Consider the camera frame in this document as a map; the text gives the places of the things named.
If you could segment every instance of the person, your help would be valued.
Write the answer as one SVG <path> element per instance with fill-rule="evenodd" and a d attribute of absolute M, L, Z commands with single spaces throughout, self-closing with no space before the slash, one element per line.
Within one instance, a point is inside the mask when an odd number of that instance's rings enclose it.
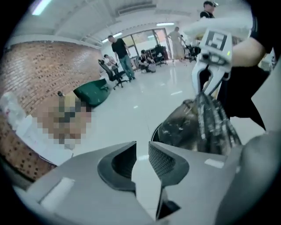
<path fill-rule="evenodd" d="M 108 54 L 104 55 L 104 58 L 108 59 L 107 65 L 111 67 L 115 75 L 117 75 L 118 72 L 118 64 L 115 62 L 114 58 L 112 56 L 109 56 Z"/>
<path fill-rule="evenodd" d="M 140 68 L 141 70 L 145 69 L 145 71 L 147 73 L 155 73 L 155 71 L 151 71 L 148 66 L 151 63 L 155 63 L 153 59 L 149 58 L 146 54 L 145 54 L 145 50 L 141 50 L 140 52 L 140 57 L 139 57 L 139 64 L 140 64 Z"/>
<path fill-rule="evenodd" d="M 108 40 L 112 43 L 112 50 L 115 53 L 116 61 L 118 62 L 118 58 L 120 64 L 125 71 L 129 80 L 135 79 L 135 73 L 133 71 L 131 60 L 130 60 L 130 51 L 128 46 L 121 38 L 114 38 L 112 35 L 108 36 Z"/>
<path fill-rule="evenodd" d="M 215 10 L 216 4 L 211 1 L 204 2 L 204 11 L 200 13 L 200 18 L 215 18 L 213 12 Z"/>
<path fill-rule="evenodd" d="M 173 62 L 175 59 L 179 59 L 180 62 L 184 59 L 184 48 L 181 45 L 183 38 L 180 35 L 179 30 L 180 28 L 176 26 L 175 30 L 167 35 L 167 37 L 172 40 L 173 44 Z"/>
<path fill-rule="evenodd" d="M 251 98 L 269 75 L 269 72 L 263 71 L 257 65 L 272 48 L 278 60 L 280 44 L 277 37 L 271 38 L 270 16 L 265 15 L 264 10 L 259 9 L 260 6 L 255 5 L 254 2 L 248 2 L 252 6 L 252 32 L 248 39 L 233 47 L 231 77 L 227 82 L 222 82 L 218 100 L 221 101 L 229 118 L 248 117 L 265 130 L 263 120 Z"/>

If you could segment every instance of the black office chair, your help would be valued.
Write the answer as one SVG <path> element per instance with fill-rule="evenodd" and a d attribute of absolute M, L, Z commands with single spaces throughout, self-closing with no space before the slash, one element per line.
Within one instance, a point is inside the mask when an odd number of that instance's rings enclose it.
<path fill-rule="evenodd" d="M 162 64 L 166 64 L 167 65 L 167 62 L 166 62 L 166 59 L 165 59 L 165 53 L 164 53 L 164 47 L 161 46 L 161 45 L 156 45 L 155 47 L 155 53 L 156 53 L 156 57 L 153 58 L 153 60 L 155 61 L 155 63 L 157 64 L 159 62 L 158 65 L 162 65 Z"/>
<path fill-rule="evenodd" d="M 116 86 L 119 86 L 119 84 L 121 85 L 121 88 L 123 88 L 122 83 L 128 81 L 131 82 L 130 80 L 122 80 L 122 73 L 117 73 L 114 75 L 113 72 L 104 63 L 104 60 L 98 59 L 98 64 L 106 71 L 110 81 L 115 81 L 115 80 L 117 81 L 117 84 L 113 87 L 114 90 Z"/>

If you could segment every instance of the person sitting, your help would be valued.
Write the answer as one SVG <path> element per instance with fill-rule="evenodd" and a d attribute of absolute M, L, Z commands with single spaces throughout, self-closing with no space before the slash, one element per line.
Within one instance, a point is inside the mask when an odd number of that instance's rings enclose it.
<path fill-rule="evenodd" d="M 114 58 L 112 56 L 109 56 L 108 54 L 104 55 L 104 58 L 108 59 L 107 65 L 111 67 L 115 75 L 118 74 L 118 64 L 115 62 Z"/>
<path fill-rule="evenodd" d="M 141 50 L 141 55 L 139 57 L 139 65 L 140 65 L 140 68 L 141 70 L 145 69 L 145 71 L 147 73 L 154 73 L 155 71 L 151 71 L 148 66 L 149 64 L 154 64 L 154 60 L 149 58 L 146 54 L 145 54 L 145 50 Z"/>

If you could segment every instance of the ceiling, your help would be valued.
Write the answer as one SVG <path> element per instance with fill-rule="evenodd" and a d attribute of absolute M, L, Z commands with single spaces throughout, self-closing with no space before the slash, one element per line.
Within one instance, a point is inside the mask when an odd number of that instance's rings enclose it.
<path fill-rule="evenodd" d="M 216 0 L 223 14 L 238 0 Z M 27 12 L 12 36 L 55 35 L 101 46 L 109 34 L 145 30 L 158 22 L 192 23 L 203 0 L 52 0 L 41 15 Z"/>

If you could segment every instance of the window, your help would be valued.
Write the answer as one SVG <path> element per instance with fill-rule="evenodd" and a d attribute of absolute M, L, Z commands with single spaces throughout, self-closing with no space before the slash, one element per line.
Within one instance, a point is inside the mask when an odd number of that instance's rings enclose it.
<path fill-rule="evenodd" d="M 166 41 L 166 35 L 163 29 L 161 30 L 155 30 L 155 33 L 158 37 L 159 42 Z"/>
<path fill-rule="evenodd" d="M 152 30 L 144 31 L 140 33 L 133 34 L 133 40 L 136 43 L 137 51 L 141 52 L 141 50 L 149 50 L 155 48 L 157 45 L 155 36 Z"/>
<path fill-rule="evenodd" d="M 124 37 L 122 39 L 128 47 L 133 46 L 133 39 L 132 39 L 131 35 Z"/>

